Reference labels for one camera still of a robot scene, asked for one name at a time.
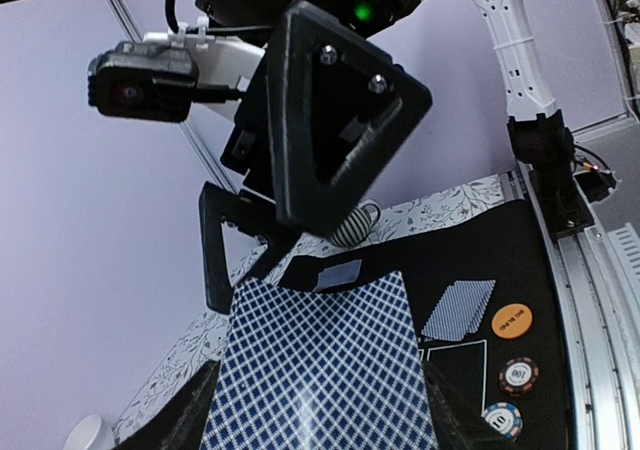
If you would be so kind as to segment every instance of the screw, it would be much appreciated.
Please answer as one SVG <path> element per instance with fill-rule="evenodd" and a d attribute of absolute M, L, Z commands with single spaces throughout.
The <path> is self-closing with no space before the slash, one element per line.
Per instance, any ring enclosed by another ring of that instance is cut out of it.
<path fill-rule="evenodd" d="M 320 50 L 320 63 L 323 65 L 333 65 L 338 61 L 338 51 L 331 45 L 325 45 Z"/>
<path fill-rule="evenodd" d="M 376 95 L 380 95 L 387 91 L 387 81 L 382 75 L 375 75 L 369 80 L 369 90 Z"/>

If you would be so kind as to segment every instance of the floral tablecloth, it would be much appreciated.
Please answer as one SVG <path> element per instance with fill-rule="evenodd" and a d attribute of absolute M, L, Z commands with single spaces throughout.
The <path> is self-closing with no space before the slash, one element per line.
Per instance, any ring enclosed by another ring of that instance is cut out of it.
<path fill-rule="evenodd" d="M 367 240 L 356 248 L 452 227 L 502 203 L 504 195 L 497 175 L 476 180 L 385 209 Z M 264 247 L 256 247 L 231 274 L 231 280 L 246 273 L 263 251 Z M 345 251 L 304 235 L 266 281 L 277 283 L 297 255 L 328 257 Z M 114 425 L 117 441 L 125 440 L 151 420 L 205 361 L 221 358 L 228 324 L 227 316 L 203 309 Z"/>

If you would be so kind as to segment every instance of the black bracket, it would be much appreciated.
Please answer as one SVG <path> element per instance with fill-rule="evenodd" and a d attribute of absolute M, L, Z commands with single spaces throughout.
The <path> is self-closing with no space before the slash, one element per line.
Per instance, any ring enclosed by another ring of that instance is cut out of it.
<path fill-rule="evenodd" d="M 295 246 L 301 232 L 280 225 L 273 204 L 267 200 L 244 191 L 235 195 L 208 182 L 200 193 L 199 208 L 207 307 L 228 315 L 234 289 L 227 271 L 222 225 L 230 222 L 246 235 L 267 240 L 267 249 L 238 283 L 249 277 L 264 279 Z"/>
<path fill-rule="evenodd" d="M 511 117 L 507 126 L 516 158 L 533 166 L 531 182 L 551 236 L 562 238 L 593 225 L 573 178 L 575 147 L 562 112 L 524 122 Z"/>
<path fill-rule="evenodd" d="M 265 58 L 278 221 L 327 237 L 431 108 L 431 94 L 390 55 L 308 2 L 287 10 Z M 321 131 L 314 132 L 312 124 L 320 118 L 324 99 L 344 85 L 356 87 L 353 99 L 366 102 L 362 108 L 368 115 L 360 122 L 363 131 L 354 148 L 321 181 L 313 164 L 314 140 Z"/>

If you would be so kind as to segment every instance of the orange chip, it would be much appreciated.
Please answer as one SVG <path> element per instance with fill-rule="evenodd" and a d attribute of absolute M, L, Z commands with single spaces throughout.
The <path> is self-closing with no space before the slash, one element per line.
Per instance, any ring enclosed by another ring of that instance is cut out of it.
<path fill-rule="evenodd" d="M 491 321 L 491 328 L 500 338 L 513 340 L 527 333 L 532 324 L 531 309 L 521 303 L 513 303 L 498 310 Z"/>

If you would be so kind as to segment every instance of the black felt mat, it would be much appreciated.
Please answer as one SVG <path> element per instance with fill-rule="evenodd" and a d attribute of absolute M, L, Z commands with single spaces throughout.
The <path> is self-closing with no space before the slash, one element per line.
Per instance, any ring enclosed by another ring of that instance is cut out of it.
<path fill-rule="evenodd" d="M 432 346 L 431 351 L 425 350 L 424 356 L 424 360 L 431 362 L 446 375 L 449 386 L 455 388 L 479 414 L 484 409 L 486 399 L 484 381 L 487 343 Z"/>
<path fill-rule="evenodd" d="M 520 409 L 524 423 L 518 443 L 522 448 L 568 448 L 568 389 L 562 331 L 545 250 L 528 202 L 510 202 L 453 228 L 326 259 L 295 257 L 280 285 L 310 291 L 322 269 L 354 259 L 362 259 L 360 277 L 350 286 L 334 291 L 354 288 L 401 270 L 417 335 L 448 285 L 456 280 L 496 280 L 480 331 L 464 340 L 487 340 L 486 405 L 510 402 Z M 514 341 L 501 340 L 491 330 L 494 313 L 510 303 L 523 303 L 533 311 L 532 329 Z M 420 347 L 425 349 L 426 357 L 428 348 L 444 345 L 451 344 L 434 341 L 421 343 Z M 540 366 L 540 378 L 531 394 L 511 398 L 500 391 L 498 373 L 508 360 L 517 357 L 532 358 Z M 452 353 L 448 355 L 456 373 L 468 368 L 476 377 L 480 362 L 469 365 L 467 360 L 468 352 L 460 352 L 459 358 Z M 438 368 L 447 375 L 447 368 Z M 471 404 L 477 395 L 478 390 L 467 395 Z"/>

